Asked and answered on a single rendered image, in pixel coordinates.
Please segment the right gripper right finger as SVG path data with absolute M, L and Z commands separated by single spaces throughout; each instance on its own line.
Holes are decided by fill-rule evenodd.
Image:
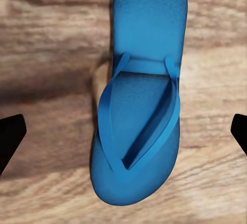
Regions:
M 247 155 L 247 116 L 242 114 L 235 114 L 232 125 L 231 133 L 244 150 Z

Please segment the sandal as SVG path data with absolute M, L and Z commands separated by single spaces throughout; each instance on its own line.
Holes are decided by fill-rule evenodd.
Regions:
M 187 0 L 113 0 L 112 76 L 99 101 L 96 195 L 133 205 L 160 189 L 180 141 L 179 77 Z

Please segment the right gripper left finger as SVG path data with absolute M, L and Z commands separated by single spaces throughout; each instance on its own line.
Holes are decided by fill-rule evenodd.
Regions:
M 0 176 L 26 133 L 22 114 L 0 119 Z

